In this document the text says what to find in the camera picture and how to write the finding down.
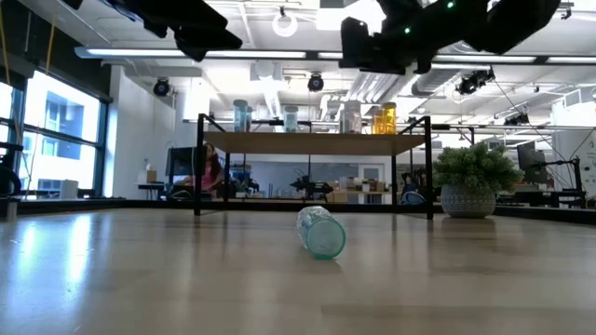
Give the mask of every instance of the clear container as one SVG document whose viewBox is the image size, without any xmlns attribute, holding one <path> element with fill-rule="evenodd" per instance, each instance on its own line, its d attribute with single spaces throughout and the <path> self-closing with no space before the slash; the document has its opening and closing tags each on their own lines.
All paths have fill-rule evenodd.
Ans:
<svg viewBox="0 0 596 335">
<path fill-rule="evenodd" d="M 283 109 L 283 125 L 288 133 L 298 131 L 298 107 L 286 106 Z"/>
<path fill-rule="evenodd" d="M 252 112 L 254 112 L 254 110 L 249 106 L 248 113 L 246 115 L 246 132 L 251 132 Z"/>
<path fill-rule="evenodd" d="M 249 104 L 245 100 L 234 100 L 234 132 L 245 132 L 249 125 Z"/>
<path fill-rule="evenodd" d="M 384 124 L 384 134 L 395 135 L 396 134 L 396 114 L 397 105 L 395 102 L 386 102 L 381 108 L 381 117 Z"/>
<path fill-rule="evenodd" d="M 386 102 L 378 114 L 372 117 L 373 134 L 396 134 L 396 107 L 395 102 Z"/>
<path fill-rule="evenodd" d="M 371 124 L 371 134 L 383 134 L 384 130 L 382 129 L 382 125 L 379 122 L 379 115 L 381 113 L 381 108 L 378 106 L 373 106 L 371 110 L 372 115 L 372 124 Z"/>
<path fill-rule="evenodd" d="M 339 132 L 342 134 L 359 134 L 362 132 L 360 101 L 351 100 L 344 103 Z"/>
<path fill-rule="evenodd" d="M 321 206 L 302 209 L 296 219 L 296 230 L 303 246 L 316 259 L 330 260 L 344 250 L 344 227 Z"/>
</svg>

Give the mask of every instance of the wooden shelf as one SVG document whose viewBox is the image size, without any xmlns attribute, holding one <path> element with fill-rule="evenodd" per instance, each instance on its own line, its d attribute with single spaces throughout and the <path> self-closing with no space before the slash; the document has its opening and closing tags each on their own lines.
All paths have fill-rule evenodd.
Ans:
<svg viewBox="0 0 596 335">
<path fill-rule="evenodd" d="M 401 154 L 421 144 L 423 135 L 206 132 L 205 141 L 230 154 Z"/>
<path fill-rule="evenodd" d="M 391 192 L 364 192 L 364 191 L 333 191 L 336 194 L 367 194 L 367 195 L 389 195 Z"/>
</svg>

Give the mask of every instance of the green plant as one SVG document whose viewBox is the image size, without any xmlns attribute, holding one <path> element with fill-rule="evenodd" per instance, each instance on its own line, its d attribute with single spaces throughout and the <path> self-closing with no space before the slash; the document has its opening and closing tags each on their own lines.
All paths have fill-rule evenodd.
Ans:
<svg viewBox="0 0 596 335">
<path fill-rule="evenodd" d="M 433 181 L 438 186 L 465 186 L 477 192 L 513 191 L 523 172 L 504 153 L 504 147 L 489 151 L 483 142 L 470 148 L 445 148 L 433 163 Z"/>
</svg>

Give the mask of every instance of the computer monitor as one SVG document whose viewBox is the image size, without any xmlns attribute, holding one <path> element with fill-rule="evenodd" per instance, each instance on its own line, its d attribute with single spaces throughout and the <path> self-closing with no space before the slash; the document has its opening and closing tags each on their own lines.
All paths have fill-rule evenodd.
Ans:
<svg viewBox="0 0 596 335">
<path fill-rule="evenodd" d="M 533 142 L 518 146 L 518 159 L 520 170 L 525 172 L 523 176 L 524 181 L 545 184 L 548 182 L 547 168 L 538 165 L 546 161 L 544 153 L 538 152 Z"/>
<path fill-rule="evenodd" d="M 205 150 L 200 150 L 202 154 L 202 161 L 205 162 Z M 170 148 L 168 150 L 168 162 L 166 165 L 166 176 L 202 176 L 204 173 L 205 165 L 201 169 L 196 168 L 196 148 Z"/>
</svg>

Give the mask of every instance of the clear plastic bottle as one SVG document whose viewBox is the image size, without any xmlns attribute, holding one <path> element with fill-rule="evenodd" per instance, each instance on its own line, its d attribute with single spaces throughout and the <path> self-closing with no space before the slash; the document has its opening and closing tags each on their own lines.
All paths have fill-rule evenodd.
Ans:
<svg viewBox="0 0 596 335">
<path fill-rule="evenodd" d="M 316 259 L 330 260 L 344 250 L 344 227 L 321 206 L 303 208 L 296 219 L 296 230 L 303 246 Z"/>
<path fill-rule="evenodd" d="M 248 124 L 249 104 L 245 100 L 234 100 L 234 132 L 244 132 Z"/>
<path fill-rule="evenodd" d="M 298 107 L 286 106 L 283 110 L 283 124 L 286 132 L 298 131 Z"/>
</svg>

